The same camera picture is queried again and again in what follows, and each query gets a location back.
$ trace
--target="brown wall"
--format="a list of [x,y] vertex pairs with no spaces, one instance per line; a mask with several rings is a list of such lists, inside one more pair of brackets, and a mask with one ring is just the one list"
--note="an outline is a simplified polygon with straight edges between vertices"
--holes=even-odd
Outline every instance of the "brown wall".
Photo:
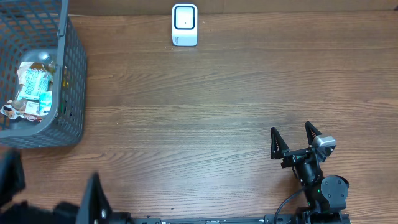
[[170,14],[178,2],[192,2],[199,13],[393,10],[398,0],[70,0],[79,15]]

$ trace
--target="plastic basket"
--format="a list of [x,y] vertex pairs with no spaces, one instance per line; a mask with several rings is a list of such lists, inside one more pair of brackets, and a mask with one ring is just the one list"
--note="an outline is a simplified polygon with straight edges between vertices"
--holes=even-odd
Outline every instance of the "plastic basket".
[[86,53],[68,17],[68,0],[0,0],[0,106],[18,91],[21,62],[57,56],[50,113],[39,124],[0,114],[0,143],[22,148],[77,144],[83,135]]

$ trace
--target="wooden surface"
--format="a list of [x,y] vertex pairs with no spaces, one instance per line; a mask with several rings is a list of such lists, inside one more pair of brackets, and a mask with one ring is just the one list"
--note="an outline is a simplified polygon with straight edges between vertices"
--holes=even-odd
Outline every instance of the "wooden surface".
[[[190,0],[200,14],[243,12],[317,12],[393,10],[398,0]],[[171,14],[179,0],[70,0],[70,13],[78,15]]]
[[196,47],[173,46],[170,21],[73,18],[88,54],[85,135],[23,151],[17,200],[79,203],[98,170],[134,217],[274,213],[299,185],[269,159],[269,130],[300,149],[310,120],[337,140],[322,169],[350,181],[354,223],[396,223],[398,13],[200,15]]

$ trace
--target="wooden table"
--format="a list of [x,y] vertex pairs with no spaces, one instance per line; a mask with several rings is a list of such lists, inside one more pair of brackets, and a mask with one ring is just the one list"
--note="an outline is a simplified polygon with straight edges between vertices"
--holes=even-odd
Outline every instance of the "wooden table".
[[175,47],[170,16],[74,17],[88,54],[85,135],[23,151],[16,200],[79,203],[97,170],[113,208],[134,217],[274,213],[299,184],[269,158],[269,130],[300,149],[310,120],[337,140],[322,169],[350,181],[354,223],[396,223],[398,13],[198,21],[198,45]]

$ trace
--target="white device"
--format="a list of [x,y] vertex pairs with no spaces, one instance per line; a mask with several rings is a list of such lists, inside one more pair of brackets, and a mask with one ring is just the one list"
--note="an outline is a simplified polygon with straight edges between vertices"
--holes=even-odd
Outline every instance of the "white device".
[[176,46],[195,46],[198,43],[198,8],[181,3],[172,10],[172,40]]

